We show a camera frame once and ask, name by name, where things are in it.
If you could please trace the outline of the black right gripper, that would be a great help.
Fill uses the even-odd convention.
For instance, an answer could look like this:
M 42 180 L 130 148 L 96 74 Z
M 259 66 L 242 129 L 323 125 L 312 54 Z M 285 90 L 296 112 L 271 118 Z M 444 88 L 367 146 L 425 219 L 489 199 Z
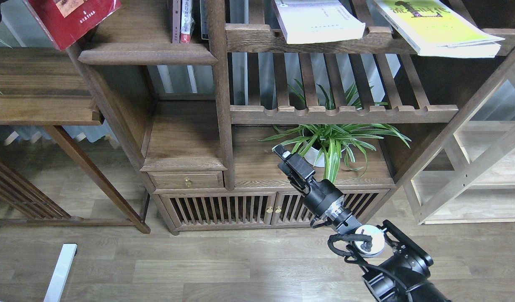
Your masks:
M 313 177 L 315 171 L 307 161 L 298 154 L 290 153 L 283 145 L 274 146 L 272 151 L 282 159 L 278 168 L 303 195 L 303 204 L 311 213 L 319 218 L 335 221 L 344 211 L 344 194 L 327 179 L 317 181 Z

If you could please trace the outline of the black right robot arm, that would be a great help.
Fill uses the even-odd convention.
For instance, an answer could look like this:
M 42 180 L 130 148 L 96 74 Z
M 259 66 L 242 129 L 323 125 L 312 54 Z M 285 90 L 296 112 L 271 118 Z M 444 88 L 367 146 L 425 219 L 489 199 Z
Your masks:
M 330 250 L 363 270 L 363 281 L 377 302 L 447 301 L 428 280 L 433 260 L 420 246 L 388 220 L 381 226 L 363 225 L 343 206 L 344 194 L 329 180 L 317 181 L 305 159 L 282 145 L 273 151 L 306 208 L 335 231 L 327 241 Z

